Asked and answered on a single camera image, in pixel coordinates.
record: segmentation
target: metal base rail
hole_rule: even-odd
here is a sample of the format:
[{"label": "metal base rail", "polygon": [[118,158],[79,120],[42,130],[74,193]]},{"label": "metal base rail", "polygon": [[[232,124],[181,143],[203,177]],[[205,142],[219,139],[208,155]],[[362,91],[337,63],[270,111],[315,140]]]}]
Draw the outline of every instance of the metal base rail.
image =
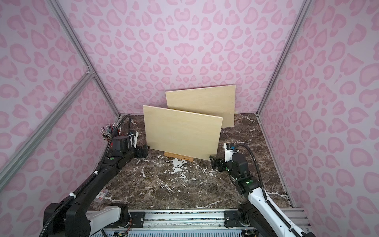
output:
[{"label": "metal base rail", "polygon": [[[134,237],[134,234],[140,234],[139,237],[149,237],[146,234],[156,234],[155,237],[159,237],[159,234],[170,233],[171,230],[174,230],[174,233],[182,231],[180,233],[185,234],[188,233],[188,231],[192,233],[195,233],[196,231],[227,233],[228,231],[233,230],[233,233],[241,233],[241,230],[243,229],[254,229],[253,226],[234,227],[231,229],[225,228],[224,211],[230,210],[233,211],[237,209],[129,210],[129,212],[145,212],[145,219],[143,228],[131,228],[128,236]],[[305,233],[312,231],[304,209],[282,208],[282,211],[293,223],[302,228]],[[127,228],[112,228],[104,230],[107,234],[113,234],[115,232],[125,232]]]}]

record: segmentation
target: pink leopard print wall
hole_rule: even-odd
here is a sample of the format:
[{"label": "pink leopard print wall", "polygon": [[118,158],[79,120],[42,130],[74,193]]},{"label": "pink leopard print wall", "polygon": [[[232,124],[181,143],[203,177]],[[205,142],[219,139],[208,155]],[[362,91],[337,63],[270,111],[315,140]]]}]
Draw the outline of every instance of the pink leopard print wall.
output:
[{"label": "pink leopard print wall", "polygon": [[0,3],[0,171],[83,75],[43,0]]},{"label": "pink leopard print wall", "polygon": [[379,1],[318,0],[263,113],[319,237],[379,235]]},{"label": "pink leopard print wall", "polygon": [[166,106],[165,91],[236,84],[255,112],[302,0],[62,0],[123,113]]},{"label": "pink leopard print wall", "polygon": [[0,193],[0,236],[38,236],[44,209],[93,172],[106,142],[100,127],[115,122],[90,82],[22,169]]}]

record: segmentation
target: plywood panel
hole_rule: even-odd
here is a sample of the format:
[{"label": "plywood panel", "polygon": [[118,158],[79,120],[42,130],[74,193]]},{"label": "plywood panel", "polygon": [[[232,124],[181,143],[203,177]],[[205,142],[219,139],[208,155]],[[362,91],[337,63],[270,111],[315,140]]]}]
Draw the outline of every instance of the plywood panel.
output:
[{"label": "plywood panel", "polygon": [[186,156],[186,155],[178,155],[178,154],[170,153],[170,152],[167,152],[167,151],[165,151],[163,153],[163,155],[167,156],[167,157],[171,157],[171,158],[177,158],[177,159],[187,160],[189,162],[193,162],[193,157]]},{"label": "plywood panel", "polygon": [[144,105],[151,149],[209,160],[216,155],[222,117]]},{"label": "plywood panel", "polygon": [[175,110],[220,116],[224,118],[222,127],[233,127],[235,92],[235,85],[166,91],[167,106]]}]

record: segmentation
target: colorful wires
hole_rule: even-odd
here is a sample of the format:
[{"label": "colorful wires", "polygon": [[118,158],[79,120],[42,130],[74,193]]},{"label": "colorful wires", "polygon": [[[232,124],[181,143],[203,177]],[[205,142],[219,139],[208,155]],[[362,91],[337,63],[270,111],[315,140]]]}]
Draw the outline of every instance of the colorful wires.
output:
[{"label": "colorful wires", "polygon": [[[109,141],[110,140],[110,137],[113,133],[113,131],[116,129],[116,124],[113,123],[113,124],[107,124],[105,127],[102,127],[100,129],[100,133],[102,135],[102,138],[106,141]],[[118,129],[115,137],[117,136],[121,136],[121,127]]]}]

